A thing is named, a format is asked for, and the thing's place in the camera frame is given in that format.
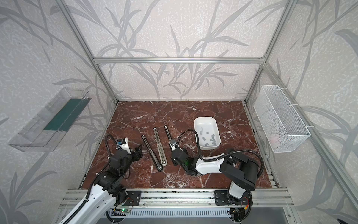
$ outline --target wallpaper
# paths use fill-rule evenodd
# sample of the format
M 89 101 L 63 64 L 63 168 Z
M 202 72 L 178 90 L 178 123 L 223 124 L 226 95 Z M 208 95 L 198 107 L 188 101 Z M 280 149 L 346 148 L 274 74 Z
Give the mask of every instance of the wallpaper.
M 253 108 L 262 85 L 273 85 L 265 72 L 262 73 L 248 100 L 248 108 L 260 136 L 260 144 L 269 156 L 275 172 L 275 181 L 280 187 L 289 189 L 302 223 L 337 224 L 338 218 L 349 224 L 358 223 L 358 212 L 353 208 L 309 139 L 293 152 L 272 152 Z
M 242 100 L 258 64 L 103 64 L 119 99 Z
M 286 0 L 66 0 L 96 57 L 262 57 Z
M 270 65 L 358 184 L 358 1 L 297 5 Z
M 0 223 L 50 223 L 77 188 L 115 108 L 53 1 L 0 2 Z M 63 87 L 89 104 L 53 152 L 8 145 Z

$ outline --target white tray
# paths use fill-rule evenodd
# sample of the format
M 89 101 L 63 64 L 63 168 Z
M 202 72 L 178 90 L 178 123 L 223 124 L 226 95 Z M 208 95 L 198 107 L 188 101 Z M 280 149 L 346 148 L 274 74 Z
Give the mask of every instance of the white tray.
M 212 117 L 196 118 L 194 120 L 194 129 L 199 136 L 200 149 L 210 150 L 219 147 L 221 143 L 221 139 L 220 139 L 218 125 L 214 118 Z

